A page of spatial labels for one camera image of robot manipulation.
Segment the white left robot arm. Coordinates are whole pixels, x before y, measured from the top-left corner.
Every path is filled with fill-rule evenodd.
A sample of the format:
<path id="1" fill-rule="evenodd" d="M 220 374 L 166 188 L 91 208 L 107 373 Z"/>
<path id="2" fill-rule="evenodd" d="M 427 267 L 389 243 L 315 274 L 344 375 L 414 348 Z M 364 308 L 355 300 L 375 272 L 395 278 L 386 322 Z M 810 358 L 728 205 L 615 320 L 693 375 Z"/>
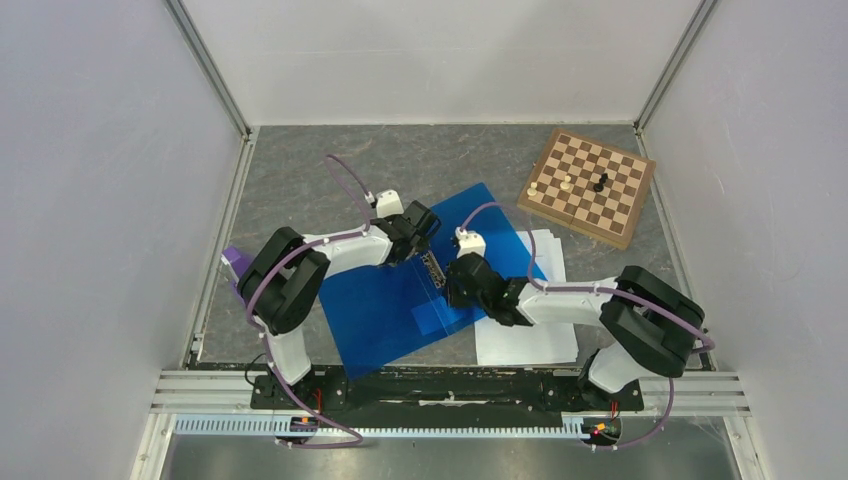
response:
<path id="1" fill-rule="evenodd" d="M 220 263 L 246 307 L 249 325 L 264 343 L 276 396 L 291 408 L 307 405 L 314 383 L 302 324 L 323 281 L 360 267 L 395 267 L 427 251 L 441 220 L 418 201 L 363 226 L 322 235 L 301 235 L 290 227 L 274 232 L 249 256 L 230 246 Z"/>

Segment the aluminium frame post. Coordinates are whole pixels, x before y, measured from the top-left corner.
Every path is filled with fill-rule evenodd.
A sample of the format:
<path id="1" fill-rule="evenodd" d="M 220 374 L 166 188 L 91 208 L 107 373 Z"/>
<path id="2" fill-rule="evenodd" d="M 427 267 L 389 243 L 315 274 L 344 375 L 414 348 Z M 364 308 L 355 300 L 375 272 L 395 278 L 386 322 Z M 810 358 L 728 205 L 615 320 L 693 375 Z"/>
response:
<path id="1" fill-rule="evenodd" d="M 240 137 L 244 140 L 249 140 L 253 129 L 237 105 L 235 97 L 226 84 L 185 2 L 181 0 L 164 0 L 163 3 L 174 20 L 177 29 L 183 36 L 201 72 L 218 98 L 232 126 Z"/>
<path id="2" fill-rule="evenodd" d="M 718 0 L 701 0 L 698 3 L 694 13 L 684 28 L 677 44 L 672 50 L 670 57 L 668 58 L 633 123 L 634 131 L 637 136 L 641 137 L 643 135 L 646 126 L 654 116 L 664 95 L 670 88 L 679 69 L 682 67 L 690 50 L 694 46 L 702 29 L 707 24 L 718 4 Z"/>

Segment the wooden chessboard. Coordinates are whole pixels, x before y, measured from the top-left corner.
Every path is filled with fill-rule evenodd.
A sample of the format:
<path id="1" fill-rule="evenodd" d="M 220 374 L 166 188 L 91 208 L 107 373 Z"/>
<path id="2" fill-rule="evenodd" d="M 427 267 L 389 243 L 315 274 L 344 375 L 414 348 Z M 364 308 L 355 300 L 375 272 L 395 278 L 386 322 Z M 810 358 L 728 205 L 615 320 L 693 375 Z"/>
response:
<path id="1" fill-rule="evenodd" d="M 649 191 L 656 162 L 592 138 L 553 130 L 525 182 L 517 206 L 618 249 L 629 247 Z M 605 189 L 593 185 L 609 175 Z M 572 177 L 569 191 L 561 180 Z M 537 183 L 538 193 L 527 189 Z"/>

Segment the aluminium frame post right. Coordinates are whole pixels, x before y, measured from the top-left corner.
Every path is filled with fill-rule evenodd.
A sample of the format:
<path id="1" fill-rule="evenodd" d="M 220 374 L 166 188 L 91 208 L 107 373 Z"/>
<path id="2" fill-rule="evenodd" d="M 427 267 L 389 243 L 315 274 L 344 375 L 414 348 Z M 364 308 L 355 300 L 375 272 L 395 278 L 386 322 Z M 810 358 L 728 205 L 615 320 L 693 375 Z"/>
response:
<path id="1" fill-rule="evenodd" d="M 637 136 L 641 137 L 643 135 L 646 126 L 654 116 L 664 95 L 670 88 L 679 69 L 682 67 L 690 50 L 694 46 L 702 29 L 707 24 L 718 4 L 718 0 L 701 0 L 698 3 L 694 13 L 684 28 L 677 44 L 672 50 L 670 57 L 668 58 L 633 123 L 634 131 Z"/>

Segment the aluminium frame post left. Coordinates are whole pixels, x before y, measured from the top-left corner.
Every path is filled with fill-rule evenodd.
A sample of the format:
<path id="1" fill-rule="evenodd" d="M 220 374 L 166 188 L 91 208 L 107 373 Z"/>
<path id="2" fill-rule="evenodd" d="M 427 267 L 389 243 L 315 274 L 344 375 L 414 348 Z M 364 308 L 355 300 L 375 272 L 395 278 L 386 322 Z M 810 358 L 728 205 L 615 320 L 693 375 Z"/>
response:
<path id="1" fill-rule="evenodd" d="M 181 0 L 164 0 L 163 3 L 174 20 L 177 29 L 183 36 L 201 72 L 218 98 L 232 126 L 240 137 L 244 140 L 249 140 L 253 129 L 237 105 L 235 97 L 226 84 L 185 2 Z"/>

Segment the metal folder clip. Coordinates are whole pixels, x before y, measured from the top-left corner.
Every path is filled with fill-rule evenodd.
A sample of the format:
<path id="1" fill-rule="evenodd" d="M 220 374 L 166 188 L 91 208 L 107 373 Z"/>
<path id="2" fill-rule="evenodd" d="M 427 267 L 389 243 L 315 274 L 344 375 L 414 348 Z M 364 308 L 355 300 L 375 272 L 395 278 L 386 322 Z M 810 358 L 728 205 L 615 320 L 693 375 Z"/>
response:
<path id="1" fill-rule="evenodd" d="M 441 269 L 432 251 L 421 255 L 421 261 L 436 289 L 443 289 L 446 284 L 446 276 Z"/>

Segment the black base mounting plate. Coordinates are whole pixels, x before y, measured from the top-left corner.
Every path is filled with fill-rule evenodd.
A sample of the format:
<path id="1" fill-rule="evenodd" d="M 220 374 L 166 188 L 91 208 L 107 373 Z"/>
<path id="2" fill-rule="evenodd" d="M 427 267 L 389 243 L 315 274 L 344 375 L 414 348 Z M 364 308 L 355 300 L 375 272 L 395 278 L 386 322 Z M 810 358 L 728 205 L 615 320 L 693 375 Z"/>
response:
<path id="1" fill-rule="evenodd" d="M 256 411 L 296 410 L 301 403 L 356 427 L 553 427 L 564 413 L 641 412 L 640 385 L 612 395 L 583 391 L 573 369 L 399 366 L 351 380 L 319 365 L 289 397 L 265 371 L 251 380 Z"/>

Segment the blue plastic folder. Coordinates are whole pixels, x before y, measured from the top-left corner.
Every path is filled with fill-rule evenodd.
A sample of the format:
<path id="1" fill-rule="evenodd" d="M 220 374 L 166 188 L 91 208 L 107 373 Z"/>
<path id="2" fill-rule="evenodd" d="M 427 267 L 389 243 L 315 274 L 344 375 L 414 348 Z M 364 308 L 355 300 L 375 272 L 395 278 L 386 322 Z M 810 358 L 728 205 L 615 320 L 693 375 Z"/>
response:
<path id="1" fill-rule="evenodd" d="M 442 226 L 430 250 L 443 272 L 457 256 L 455 229 L 471 217 L 486 242 L 485 258 L 503 277 L 525 276 L 530 253 L 505 214 L 490 204 L 483 183 L 432 206 Z M 479 308 L 450 307 L 436 289 L 421 255 L 397 267 L 362 267 L 326 278 L 319 300 L 347 376 L 358 379 L 484 318 Z"/>

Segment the purple plastic object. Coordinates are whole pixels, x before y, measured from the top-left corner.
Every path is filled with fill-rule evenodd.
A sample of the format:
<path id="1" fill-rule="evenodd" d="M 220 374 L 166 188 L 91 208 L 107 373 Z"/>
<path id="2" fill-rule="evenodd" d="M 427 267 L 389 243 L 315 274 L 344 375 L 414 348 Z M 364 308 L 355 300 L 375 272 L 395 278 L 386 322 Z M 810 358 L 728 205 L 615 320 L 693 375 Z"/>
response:
<path id="1" fill-rule="evenodd" d="M 224 271 L 224 276 L 236 298 L 245 306 L 247 301 L 244 299 L 238 289 L 238 283 L 241 276 L 244 275 L 248 267 L 253 262 L 254 257 L 235 246 L 229 246 L 223 250 L 220 255 L 220 262 Z"/>

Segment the black chess piece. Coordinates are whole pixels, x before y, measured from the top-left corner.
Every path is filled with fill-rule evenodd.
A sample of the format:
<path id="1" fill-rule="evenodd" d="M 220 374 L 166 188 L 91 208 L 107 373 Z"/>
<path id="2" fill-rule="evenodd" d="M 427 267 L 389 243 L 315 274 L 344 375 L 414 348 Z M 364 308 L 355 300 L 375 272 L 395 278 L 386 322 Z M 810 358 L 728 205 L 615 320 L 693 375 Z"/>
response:
<path id="1" fill-rule="evenodd" d="M 609 180 L 609 175 L 607 173 L 603 173 L 600 176 L 599 180 L 593 185 L 593 190 L 596 193 L 602 192 L 605 189 L 606 183 L 607 183 L 608 180 Z"/>

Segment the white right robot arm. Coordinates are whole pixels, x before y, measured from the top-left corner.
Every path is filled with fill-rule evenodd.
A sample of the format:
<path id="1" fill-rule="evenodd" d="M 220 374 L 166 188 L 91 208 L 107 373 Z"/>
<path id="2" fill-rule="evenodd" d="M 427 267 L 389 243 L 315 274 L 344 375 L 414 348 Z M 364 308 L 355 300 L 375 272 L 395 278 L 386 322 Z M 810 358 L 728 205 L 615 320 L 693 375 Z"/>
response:
<path id="1" fill-rule="evenodd" d="M 478 253 L 449 263 L 446 297 L 452 307 L 481 309 L 507 327 L 555 323 L 605 329 L 610 346 L 584 365 L 580 400 L 602 408 L 639 378 L 679 378 L 688 358 L 714 348 L 701 329 L 705 313 L 685 295 L 638 266 L 594 282 L 543 282 L 503 277 Z"/>

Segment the white paper sheet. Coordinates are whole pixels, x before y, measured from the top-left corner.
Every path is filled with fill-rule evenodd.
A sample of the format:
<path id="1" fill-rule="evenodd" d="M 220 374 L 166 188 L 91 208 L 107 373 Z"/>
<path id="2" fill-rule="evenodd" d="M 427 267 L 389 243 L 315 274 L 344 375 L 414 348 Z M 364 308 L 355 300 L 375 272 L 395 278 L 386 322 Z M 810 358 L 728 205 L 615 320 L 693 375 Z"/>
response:
<path id="1" fill-rule="evenodd" d="M 562 245 L 548 229 L 532 231 L 536 242 L 536 265 L 544 277 L 566 281 Z M 477 364 L 480 366 L 529 366 L 575 362 L 579 348 L 574 326 L 554 323 L 504 326 L 484 317 L 474 324 Z"/>

